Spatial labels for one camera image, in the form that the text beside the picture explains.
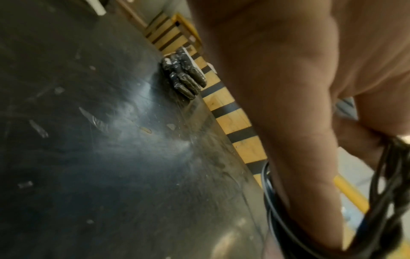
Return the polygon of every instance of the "coiled cable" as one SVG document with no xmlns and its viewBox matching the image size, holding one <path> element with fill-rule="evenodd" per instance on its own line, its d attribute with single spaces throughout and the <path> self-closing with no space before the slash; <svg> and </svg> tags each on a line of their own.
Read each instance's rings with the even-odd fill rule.
<svg viewBox="0 0 410 259">
<path fill-rule="evenodd" d="M 369 210 L 344 251 L 323 247 L 290 218 L 272 186 L 268 167 L 266 163 L 261 174 L 268 225 L 285 259 L 384 259 L 400 245 L 401 217 L 410 206 L 410 145 L 399 138 L 385 139 L 385 148 L 370 184 Z M 386 178 L 386 187 L 379 193 L 382 177 Z M 388 216 L 391 204 L 394 212 Z"/>
</svg>

